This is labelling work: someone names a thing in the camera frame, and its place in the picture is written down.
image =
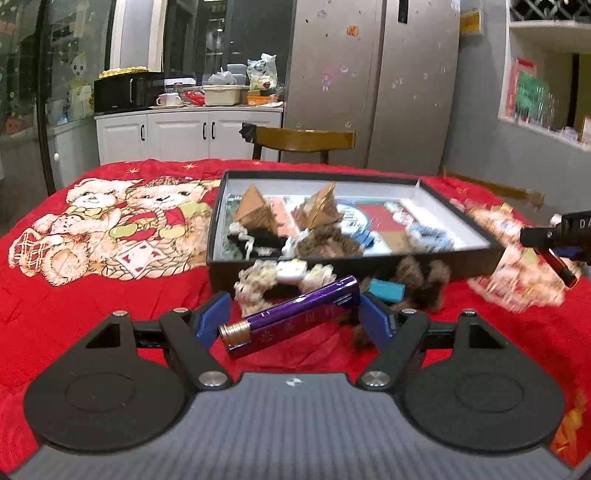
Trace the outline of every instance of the gray gripper base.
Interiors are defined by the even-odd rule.
[[[11,478],[559,480],[569,471],[542,447],[504,458],[446,448],[409,425],[390,396],[344,374],[245,374],[229,390],[199,394],[152,442],[92,456],[43,446]]]

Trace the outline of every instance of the beige plastic container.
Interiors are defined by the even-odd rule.
[[[208,106],[230,106],[242,103],[242,92],[248,90],[247,86],[240,85],[206,85],[205,105]]]

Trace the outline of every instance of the wooden chair back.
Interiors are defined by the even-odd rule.
[[[477,185],[489,189],[492,193],[494,193],[495,195],[499,195],[501,197],[508,197],[516,200],[525,200],[527,202],[530,202],[538,210],[544,206],[545,194],[542,192],[536,192],[535,190],[531,189],[518,189],[515,187],[509,187],[507,185],[501,185],[499,183],[493,183],[491,181],[476,179],[474,177],[469,177],[468,175],[461,175],[459,173],[448,171],[446,167],[441,167],[441,176],[452,177],[454,179],[475,183]]]
[[[252,152],[253,160],[261,159],[263,147],[288,152],[312,153],[320,152],[320,162],[328,164],[330,150],[348,150],[355,147],[355,131],[325,132],[321,130],[291,130],[288,128],[259,127],[242,124],[243,130],[255,131],[246,141],[255,144]]]

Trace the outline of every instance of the cabinet door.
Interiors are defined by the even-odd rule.
[[[209,155],[223,160],[249,160],[252,158],[253,144],[247,143],[240,134],[243,122],[250,122],[264,127],[280,127],[281,112],[244,112],[214,111],[209,114],[211,120],[211,140]],[[279,152],[268,148],[262,149],[262,160],[278,161]]]
[[[140,161],[148,158],[147,115],[121,115],[98,118],[100,164]]]
[[[150,157],[171,161],[209,158],[208,121],[208,112],[149,113]]]

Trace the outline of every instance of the plastic bag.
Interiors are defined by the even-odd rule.
[[[248,60],[246,72],[251,81],[251,90],[270,90],[277,88],[277,55],[261,54],[260,60]]]
[[[208,85],[236,85],[236,79],[230,72],[217,72],[209,77]]]

